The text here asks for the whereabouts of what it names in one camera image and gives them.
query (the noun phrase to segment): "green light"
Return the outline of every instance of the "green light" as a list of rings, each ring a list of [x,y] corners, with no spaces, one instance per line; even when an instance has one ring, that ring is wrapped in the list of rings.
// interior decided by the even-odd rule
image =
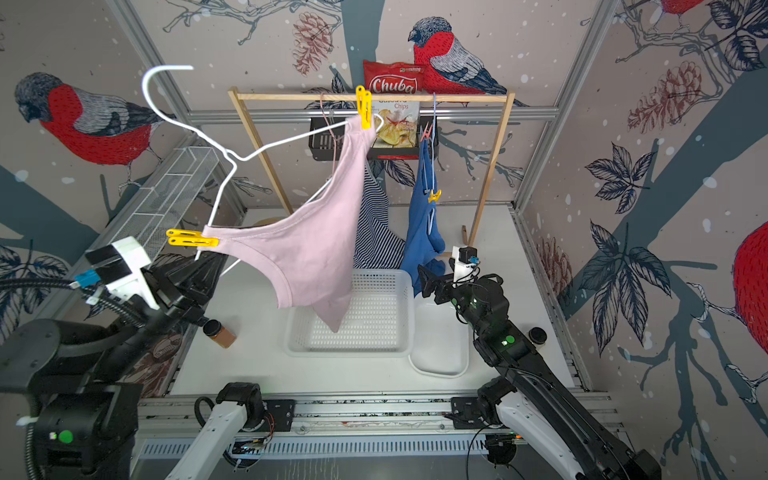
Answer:
[[[69,430],[62,430],[58,434],[58,441],[61,443],[72,443],[72,440],[74,440],[74,435]]]

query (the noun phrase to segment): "wooden rod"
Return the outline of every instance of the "wooden rod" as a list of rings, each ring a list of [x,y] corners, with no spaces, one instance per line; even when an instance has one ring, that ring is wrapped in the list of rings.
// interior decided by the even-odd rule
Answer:
[[[482,211],[485,208],[485,201],[488,199],[488,192],[491,190],[491,182],[493,181],[493,174],[496,169],[496,161],[498,160],[498,152],[502,148],[504,143],[504,133],[507,131],[507,120],[509,119],[509,113],[512,110],[512,105],[515,103],[515,93],[509,92],[507,94],[507,103],[504,104],[504,110],[502,110],[502,117],[498,120],[498,128],[496,129],[496,140],[493,144],[493,152],[491,159],[488,161],[488,169],[485,172],[485,179],[482,182],[482,190],[480,190],[480,199],[478,200],[478,208],[475,211],[475,219],[472,221],[472,230],[469,233],[467,239],[467,245],[472,246],[475,242],[475,238],[480,228],[480,218],[482,217]]]
[[[253,148],[258,150],[262,145],[264,145],[264,143],[261,141],[259,132],[256,130],[256,125],[253,124],[253,119],[248,113],[248,108],[246,108],[243,101],[239,99],[240,94],[237,92],[237,87],[230,88],[227,93],[229,94],[230,99],[235,106],[235,110],[237,110],[237,114],[240,116],[240,121],[243,122],[243,126],[245,127],[245,131],[248,133],[248,137],[250,138],[250,142],[253,144]],[[270,156],[266,153],[266,151],[263,151],[259,154],[259,159],[261,160],[261,164],[264,166],[264,170],[266,170],[266,175],[270,178],[270,182],[272,183],[272,187],[277,194],[277,198],[280,199],[280,203],[283,205],[283,208],[286,209],[286,212],[288,212],[289,215],[292,214],[293,208],[290,206],[288,197],[283,190],[283,185],[280,184],[280,179],[277,177],[277,173],[272,166]]]
[[[239,100],[296,100],[315,101],[320,99],[319,94],[242,94],[238,93]],[[323,94],[323,100],[327,101],[356,101],[354,94]],[[373,94],[373,101],[432,101],[430,94]],[[507,95],[437,95],[437,101],[456,101],[461,103],[481,102],[486,104],[503,104],[507,101]]]

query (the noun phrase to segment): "bullfinch illustration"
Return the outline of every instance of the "bullfinch illustration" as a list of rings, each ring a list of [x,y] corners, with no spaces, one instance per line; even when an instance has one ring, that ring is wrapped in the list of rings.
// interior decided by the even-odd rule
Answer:
[[[150,108],[115,95],[92,94],[43,72],[30,74],[16,85],[18,111],[27,122],[39,120],[73,154],[100,165],[125,165],[131,181],[131,162],[151,148],[149,139],[163,122]]]
[[[709,309],[725,313],[738,319],[750,333],[755,342],[768,353],[768,222],[750,233],[736,251],[733,261],[733,290],[736,294],[736,306],[725,308],[712,304],[704,294],[704,288],[698,283],[689,283],[699,290],[704,301],[704,314],[697,318],[699,322],[707,319]],[[757,403],[757,387],[768,380],[768,372],[757,379],[748,379],[735,365],[729,369],[738,373],[750,387],[752,396],[742,397],[747,403]]]
[[[485,69],[482,60],[462,47],[451,24],[442,17],[422,18],[408,36],[413,46],[413,63],[425,65],[424,89],[440,94],[506,95]],[[515,100],[519,107],[527,106]]]
[[[691,10],[696,5],[699,5],[704,0],[640,0],[639,2],[635,3],[634,5],[630,5],[629,8],[637,8],[643,4],[646,4],[648,2],[653,2],[661,7],[661,15],[659,16],[659,19],[656,20],[656,23],[654,23],[653,27],[651,27],[653,30],[657,30],[656,26],[659,25],[659,22],[661,21],[661,17],[664,17],[665,13],[674,13],[677,15],[677,24],[679,25],[673,33],[677,33],[679,30],[682,30],[684,28],[690,28],[690,25],[683,25],[683,13],[687,12],[688,10]]]

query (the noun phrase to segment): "spice jar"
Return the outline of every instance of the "spice jar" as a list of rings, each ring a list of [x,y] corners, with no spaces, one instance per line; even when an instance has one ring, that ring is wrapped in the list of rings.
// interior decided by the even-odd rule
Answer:
[[[237,338],[234,333],[224,328],[220,321],[213,319],[205,322],[205,325],[203,325],[203,333],[225,349],[229,348],[230,345],[232,345],[232,342]]]

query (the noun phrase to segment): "blue clothing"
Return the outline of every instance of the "blue clothing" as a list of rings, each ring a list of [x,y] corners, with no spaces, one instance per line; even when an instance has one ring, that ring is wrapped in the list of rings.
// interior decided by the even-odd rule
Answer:
[[[429,202],[430,191],[437,192],[437,179],[433,174],[432,159],[429,158],[429,141],[423,140],[419,152],[419,169],[416,185],[413,187],[411,206],[408,209],[408,236],[406,251],[400,265],[411,276],[413,293],[422,291],[419,281],[419,265],[425,266],[435,275],[445,274],[445,264],[435,260],[445,251],[445,241],[437,230],[436,203]],[[428,233],[429,218],[432,217],[432,231]]]

